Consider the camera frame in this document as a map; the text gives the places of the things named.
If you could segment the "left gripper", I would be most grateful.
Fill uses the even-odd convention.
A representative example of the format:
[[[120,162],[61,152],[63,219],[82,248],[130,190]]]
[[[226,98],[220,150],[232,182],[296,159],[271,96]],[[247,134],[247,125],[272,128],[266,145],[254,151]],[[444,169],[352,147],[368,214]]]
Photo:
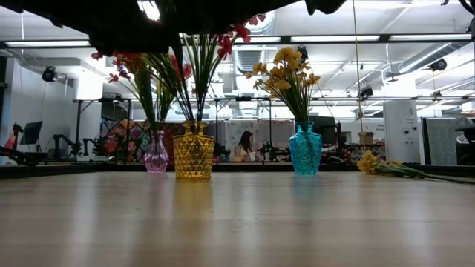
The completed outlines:
[[[153,21],[115,25],[111,30],[90,34],[89,42],[107,56],[113,53],[167,53],[170,47],[181,46],[178,32]]]

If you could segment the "red artificial flower stem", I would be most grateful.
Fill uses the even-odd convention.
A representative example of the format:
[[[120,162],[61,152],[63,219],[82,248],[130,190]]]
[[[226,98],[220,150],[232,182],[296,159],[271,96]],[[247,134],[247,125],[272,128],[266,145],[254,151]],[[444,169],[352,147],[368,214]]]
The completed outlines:
[[[222,33],[206,33],[206,34],[227,34],[233,38],[232,45],[236,42],[237,39],[241,39],[245,44],[250,43],[251,41],[251,30],[248,28],[249,25],[255,26],[259,22],[262,22],[266,18],[265,15],[253,16],[250,19],[247,19],[245,22],[238,24],[232,24],[227,27]]]
[[[188,62],[179,62],[173,54],[150,53],[146,56],[149,66],[157,79],[158,118],[164,122],[168,110],[176,102],[185,120],[194,121],[186,80],[192,75]]]
[[[218,65],[232,53],[232,41],[233,38],[227,34],[201,34],[185,38],[197,102],[195,121],[199,122],[203,118],[209,86]]]

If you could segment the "yellow artificial flower stem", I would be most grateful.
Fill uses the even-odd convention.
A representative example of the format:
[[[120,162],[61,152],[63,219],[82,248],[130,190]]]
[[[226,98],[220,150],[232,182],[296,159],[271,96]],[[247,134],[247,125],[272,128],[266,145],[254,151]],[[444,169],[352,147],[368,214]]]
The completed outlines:
[[[371,151],[366,150],[362,158],[357,162],[357,167],[360,171],[363,171],[368,175],[380,175],[380,176],[392,176],[392,177],[404,177],[414,179],[428,179],[440,182],[451,182],[456,184],[475,185],[475,182],[467,180],[459,180],[453,178],[445,178],[435,174],[427,174],[424,171],[416,170],[403,165],[397,161],[384,161],[379,160],[372,154]]]
[[[291,47],[280,49],[270,70],[272,95],[278,97],[291,111],[297,122],[308,121],[310,102],[320,76],[312,72],[303,54]]]
[[[294,110],[291,107],[291,97],[289,96],[292,85],[288,80],[288,72],[285,66],[277,65],[269,70],[267,64],[259,62],[253,66],[251,72],[244,74],[247,79],[257,75],[261,75],[261,78],[256,79],[253,88],[267,92],[270,99],[279,99],[294,115]]]

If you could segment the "pink glass vase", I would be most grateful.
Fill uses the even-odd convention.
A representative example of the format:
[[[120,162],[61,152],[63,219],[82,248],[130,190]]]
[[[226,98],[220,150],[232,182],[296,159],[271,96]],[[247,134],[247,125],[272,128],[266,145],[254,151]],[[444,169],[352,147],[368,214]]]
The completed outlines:
[[[152,131],[149,136],[149,147],[144,155],[144,164],[150,174],[163,174],[168,167],[168,153],[163,144],[163,130]]]

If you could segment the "yellow glass vase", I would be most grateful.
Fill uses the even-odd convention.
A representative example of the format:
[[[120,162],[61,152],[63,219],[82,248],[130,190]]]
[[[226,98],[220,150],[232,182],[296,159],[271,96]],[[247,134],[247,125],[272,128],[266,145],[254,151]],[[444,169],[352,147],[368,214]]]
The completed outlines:
[[[206,124],[183,123],[185,133],[174,137],[175,178],[179,182],[208,182],[212,177],[214,137],[204,134]]]

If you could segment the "blue glass vase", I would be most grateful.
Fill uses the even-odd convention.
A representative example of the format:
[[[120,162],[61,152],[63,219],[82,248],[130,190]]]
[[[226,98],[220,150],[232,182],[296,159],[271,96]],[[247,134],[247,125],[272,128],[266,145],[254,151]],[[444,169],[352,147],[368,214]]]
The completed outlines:
[[[322,136],[312,130],[313,122],[297,122],[289,138],[292,166],[297,175],[316,175],[321,163]]]

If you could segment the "white LED light bar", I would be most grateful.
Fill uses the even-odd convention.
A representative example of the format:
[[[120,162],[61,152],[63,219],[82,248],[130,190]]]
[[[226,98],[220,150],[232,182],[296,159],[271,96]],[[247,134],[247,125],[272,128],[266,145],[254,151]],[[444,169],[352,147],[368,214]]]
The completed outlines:
[[[379,36],[293,36],[291,42],[372,42]]]
[[[4,42],[8,47],[14,48],[32,48],[32,47],[90,47],[87,40],[59,40],[59,41],[9,41]]]
[[[393,35],[389,38],[395,42],[422,42],[422,41],[470,41],[469,33],[450,33],[450,34],[418,34],[418,35]]]

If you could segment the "floral patterned divider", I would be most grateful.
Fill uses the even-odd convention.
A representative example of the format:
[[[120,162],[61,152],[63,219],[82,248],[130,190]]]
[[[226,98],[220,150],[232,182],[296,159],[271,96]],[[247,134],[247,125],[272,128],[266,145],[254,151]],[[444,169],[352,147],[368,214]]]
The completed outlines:
[[[92,151],[97,156],[113,156],[127,163],[144,163],[145,152],[151,141],[148,135],[149,123],[145,121],[106,121],[101,124],[101,133]],[[163,146],[168,154],[168,165],[174,164],[173,137],[184,134],[180,123],[164,123]]]

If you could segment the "black monitor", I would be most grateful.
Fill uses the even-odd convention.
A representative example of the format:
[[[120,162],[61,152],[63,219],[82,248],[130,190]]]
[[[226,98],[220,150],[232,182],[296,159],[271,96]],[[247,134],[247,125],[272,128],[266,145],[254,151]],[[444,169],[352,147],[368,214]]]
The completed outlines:
[[[43,121],[29,122],[25,125],[21,145],[35,145],[39,141],[39,134],[42,129]]]

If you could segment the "person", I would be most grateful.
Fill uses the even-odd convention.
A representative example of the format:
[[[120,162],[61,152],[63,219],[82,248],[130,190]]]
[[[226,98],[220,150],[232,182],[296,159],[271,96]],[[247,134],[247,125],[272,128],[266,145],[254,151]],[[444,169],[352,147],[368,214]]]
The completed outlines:
[[[257,162],[259,160],[256,151],[252,147],[253,134],[250,131],[244,131],[240,141],[234,148],[234,161],[236,162]]]

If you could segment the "white equipment cabinet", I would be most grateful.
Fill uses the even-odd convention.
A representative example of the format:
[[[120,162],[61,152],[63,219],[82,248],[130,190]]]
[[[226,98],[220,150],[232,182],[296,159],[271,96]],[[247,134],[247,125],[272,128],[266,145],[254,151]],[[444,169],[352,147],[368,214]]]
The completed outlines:
[[[420,164],[420,126],[415,100],[384,103],[385,149],[387,161]]]

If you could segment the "grey patterned divider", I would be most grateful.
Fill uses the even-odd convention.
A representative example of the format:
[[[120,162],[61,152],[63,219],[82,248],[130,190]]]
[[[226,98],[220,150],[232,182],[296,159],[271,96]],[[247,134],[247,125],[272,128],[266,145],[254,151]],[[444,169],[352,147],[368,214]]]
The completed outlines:
[[[462,120],[456,118],[424,119],[425,163],[427,165],[457,165],[456,129]]]

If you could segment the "black office chair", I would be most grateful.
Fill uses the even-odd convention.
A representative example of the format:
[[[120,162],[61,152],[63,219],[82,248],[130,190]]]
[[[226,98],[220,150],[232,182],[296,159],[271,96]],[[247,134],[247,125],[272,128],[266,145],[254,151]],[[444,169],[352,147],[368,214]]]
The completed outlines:
[[[462,132],[456,138],[456,158],[458,165],[475,166],[475,124],[455,129]]]

